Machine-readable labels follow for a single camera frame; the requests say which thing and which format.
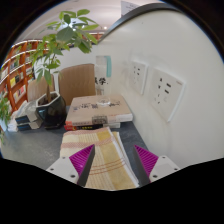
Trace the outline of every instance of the green leaf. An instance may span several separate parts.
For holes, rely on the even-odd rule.
[[[43,38],[42,38],[43,42],[42,43],[39,43],[38,44],[38,47],[41,46],[41,45],[43,45],[44,42],[46,42],[46,39],[47,39],[47,36],[43,36]]]
[[[86,25],[88,25],[88,23],[73,23],[72,28],[76,29],[77,26],[86,26]]]
[[[47,61],[47,59],[51,56],[51,53],[47,53],[46,56],[45,56],[45,59],[44,59],[44,62]]]
[[[45,38],[45,41],[48,41],[48,42],[50,42],[50,41],[52,41],[52,35],[50,36],[50,35],[48,35],[48,36],[45,36],[46,38]]]
[[[55,30],[57,31],[60,28],[61,24],[59,23],[56,27]]]
[[[63,13],[63,11],[62,11],[62,12],[60,12],[60,14],[59,14],[59,19],[62,20],[63,17],[64,17],[64,13]]]
[[[39,68],[36,72],[39,73],[43,68]]]
[[[44,49],[44,42],[38,44],[36,52],[38,52],[39,50],[43,50]]]
[[[86,46],[86,48],[88,48],[90,50],[90,48],[91,48],[90,42],[87,42],[86,40],[82,40],[82,43]]]
[[[61,52],[61,50],[59,50],[57,48],[54,48],[53,49],[53,52],[54,52],[54,54],[57,54],[57,55],[63,55],[62,52]]]
[[[51,22],[51,23],[48,23],[46,26],[55,25],[55,24],[57,24],[57,23],[58,23],[57,21],[55,21],[55,22]]]
[[[85,26],[84,28],[82,28],[82,30],[94,30],[98,27],[98,24],[94,24],[94,25],[89,25],[89,26]]]
[[[47,84],[51,86],[51,73],[46,69],[44,70],[44,78],[46,79]]]
[[[60,62],[60,60],[59,60],[59,59],[56,59],[56,60],[55,60],[55,62],[56,62],[58,65],[60,65],[60,64],[61,64],[61,62]]]
[[[82,33],[81,32],[79,32],[78,30],[76,30],[75,31],[75,34],[77,35],[77,37],[79,37],[80,39],[82,39]]]
[[[76,18],[76,13],[71,11],[63,11],[64,13],[67,13],[70,15],[70,18]]]
[[[49,34],[49,37],[52,39],[55,39],[56,38],[56,34]]]
[[[78,47],[81,44],[82,39],[81,38],[76,38],[74,40],[74,47]]]
[[[90,11],[88,9],[81,9],[77,12],[77,17],[81,16],[81,15],[86,15],[88,14]]]
[[[64,15],[64,21],[67,23],[67,24],[70,24],[71,23],[71,18],[68,14],[65,14]]]
[[[86,22],[86,23],[88,23],[87,21],[96,23],[95,21],[93,21],[93,20],[91,20],[91,19],[89,19],[89,18],[87,18],[87,17],[79,17],[79,20],[81,20],[81,21],[83,21],[83,22]]]
[[[55,63],[49,64],[46,66],[46,68],[48,68],[48,69],[54,69],[54,68],[58,68],[58,67],[59,67],[59,65],[55,64]]]
[[[68,26],[57,33],[56,39],[60,42],[67,42],[72,38],[72,36],[73,30],[71,27]]]
[[[86,47],[86,45],[83,42],[78,46],[78,48],[85,54],[90,52],[90,49]]]
[[[42,75],[43,75],[43,68],[42,68],[41,71],[39,72],[39,75],[38,75],[38,77],[37,77],[37,82],[40,81]]]
[[[43,33],[45,30],[47,30],[47,28],[41,30],[41,31],[37,34],[37,36],[38,36],[39,34]]]
[[[48,44],[47,44],[47,48],[49,48],[50,50],[53,50],[54,48],[56,48],[56,45],[55,45],[55,41],[50,41]]]
[[[36,52],[32,55],[32,58],[33,58],[32,66],[33,66],[33,65],[35,64],[35,62],[38,60],[38,59],[37,59],[38,56],[43,56],[43,51],[42,51],[42,50],[36,51]]]
[[[63,47],[65,50],[70,51],[70,48],[69,48],[69,46],[68,46],[67,44],[64,44],[62,47]]]
[[[48,30],[53,30],[54,28],[52,26],[47,27]]]
[[[91,35],[91,34],[89,34],[89,33],[86,33],[86,36],[94,43],[94,44],[97,44],[98,43],[98,41],[97,41],[97,39],[93,36],[93,35]]]

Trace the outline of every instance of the wall socket panel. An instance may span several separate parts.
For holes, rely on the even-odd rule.
[[[144,63],[132,61],[130,63],[129,84],[141,95],[144,93],[148,66]]]
[[[150,82],[150,103],[170,122],[184,93],[185,82],[155,69]]]

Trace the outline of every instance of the pink object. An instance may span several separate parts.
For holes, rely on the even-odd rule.
[[[148,150],[143,149],[137,145],[135,145],[135,149],[139,156],[140,162],[141,162],[147,176],[149,177],[149,175],[159,157],[156,156],[155,154],[149,152]]]
[[[69,157],[72,165],[79,174],[78,185],[85,186],[94,156],[95,145],[90,145]]]

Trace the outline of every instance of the striped cloth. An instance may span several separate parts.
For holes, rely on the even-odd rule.
[[[60,157],[71,156],[92,144],[95,144],[95,157],[85,188],[115,191],[139,186],[119,133],[112,133],[109,127],[66,132]]]

